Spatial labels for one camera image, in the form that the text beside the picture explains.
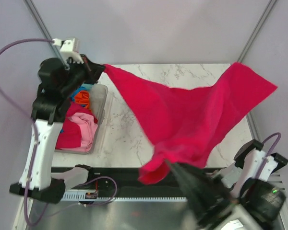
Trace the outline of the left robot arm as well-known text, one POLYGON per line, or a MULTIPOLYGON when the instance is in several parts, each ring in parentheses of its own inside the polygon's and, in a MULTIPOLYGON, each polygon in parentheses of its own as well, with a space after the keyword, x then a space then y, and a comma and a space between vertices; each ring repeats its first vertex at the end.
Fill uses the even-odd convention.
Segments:
POLYGON ((33 120, 29 153, 21 178, 10 185, 11 194, 57 204, 69 189, 80 184, 84 188, 95 185, 96 177, 86 165, 51 174, 56 142, 71 106, 70 96, 84 83, 97 83, 105 70, 104 65, 91 62, 86 55, 80 57, 80 61, 68 58, 68 69, 58 58, 41 62, 38 71, 41 83, 29 116, 33 120))

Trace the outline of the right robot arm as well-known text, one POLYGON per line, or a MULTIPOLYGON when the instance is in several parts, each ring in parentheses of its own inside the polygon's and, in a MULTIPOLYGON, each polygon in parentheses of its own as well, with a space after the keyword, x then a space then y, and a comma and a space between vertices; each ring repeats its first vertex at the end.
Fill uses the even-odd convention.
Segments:
POLYGON ((263 146, 255 139, 249 141, 233 164, 212 175, 166 162, 187 199, 197 230, 274 229, 286 195, 268 179, 288 160, 279 154, 267 155, 263 146))

